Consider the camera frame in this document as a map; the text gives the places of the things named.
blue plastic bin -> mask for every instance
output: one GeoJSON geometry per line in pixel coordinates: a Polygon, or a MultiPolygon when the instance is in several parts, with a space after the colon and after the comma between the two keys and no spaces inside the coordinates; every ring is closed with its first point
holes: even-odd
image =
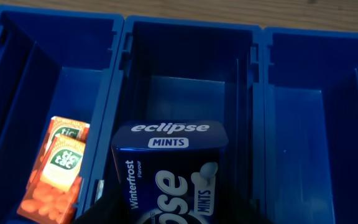
{"type": "Polygon", "coordinates": [[[77,217],[100,180],[104,191],[118,182],[110,139],[122,123],[214,119],[230,140],[226,223],[241,223],[241,202],[278,224],[358,223],[358,34],[139,16],[122,25],[0,7],[0,222],[28,222],[16,208],[57,115],[91,123],[77,217]]]}
{"type": "Polygon", "coordinates": [[[86,194],[123,22],[0,6],[0,223],[29,222],[16,210],[52,116],[91,124],[80,172],[86,194]]]}

wooden table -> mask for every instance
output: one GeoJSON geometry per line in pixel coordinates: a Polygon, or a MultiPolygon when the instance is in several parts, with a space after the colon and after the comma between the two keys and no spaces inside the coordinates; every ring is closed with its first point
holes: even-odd
{"type": "Polygon", "coordinates": [[[0,4],[358,31],[358,0],[0,0],[0,4]]]}

tic tac container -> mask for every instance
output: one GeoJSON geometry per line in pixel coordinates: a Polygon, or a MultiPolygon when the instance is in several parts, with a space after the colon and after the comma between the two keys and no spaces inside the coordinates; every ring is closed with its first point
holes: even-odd
{"type": "Polygon", "coordinates": [[[112,151],[131,223],[215,223],[226,132],[217,121],[131,121],[112,151]]]}

tic tac mint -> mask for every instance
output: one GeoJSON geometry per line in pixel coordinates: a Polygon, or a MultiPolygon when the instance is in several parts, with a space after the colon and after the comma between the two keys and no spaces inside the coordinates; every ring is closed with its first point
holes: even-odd
{"type": "Polygon", "coordinates": [[[216,223],[227,142],[217,121],[131,121],[121,126],[112,151],[131,223],[216,223]]]}

wooden surface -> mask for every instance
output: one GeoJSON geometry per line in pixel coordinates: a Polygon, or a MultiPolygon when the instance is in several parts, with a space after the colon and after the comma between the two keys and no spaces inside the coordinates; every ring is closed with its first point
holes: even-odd
{"type": "Polygon", "coordinates": [[[0,4],[358,31],[358,0],[0,0],[0,4]]]}

